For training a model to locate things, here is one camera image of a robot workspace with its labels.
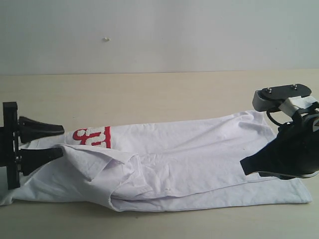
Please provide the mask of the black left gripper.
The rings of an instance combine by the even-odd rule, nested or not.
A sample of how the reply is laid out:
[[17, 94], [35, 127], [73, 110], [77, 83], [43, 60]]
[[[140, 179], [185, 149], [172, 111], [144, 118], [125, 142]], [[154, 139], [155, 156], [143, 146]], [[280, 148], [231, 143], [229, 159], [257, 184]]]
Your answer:
[[47, 124], [20, 116], [17, 118], [17, 103], [2, 104], [3, 126], [0, 127], [0, 166], [6, 167], [9, 190], [20, 187], [19, 172], [31, 174], [43, 165], [63, 156], [59, 147], [48, 149], [18, 149], [18, 128], [22, 143], [36, 139], [62, 135], [62, 125]]

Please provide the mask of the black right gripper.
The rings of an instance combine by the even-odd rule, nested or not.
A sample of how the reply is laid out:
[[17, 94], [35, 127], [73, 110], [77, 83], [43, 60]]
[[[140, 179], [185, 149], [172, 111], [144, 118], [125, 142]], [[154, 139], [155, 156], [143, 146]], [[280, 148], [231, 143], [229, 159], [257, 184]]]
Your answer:
[[319, 171], [319, 115], [304, 115], [301, 124], [286, 123], [276, 138], [240, 161], [246, 176], [274, 176], [282, 180], [311, 178]]

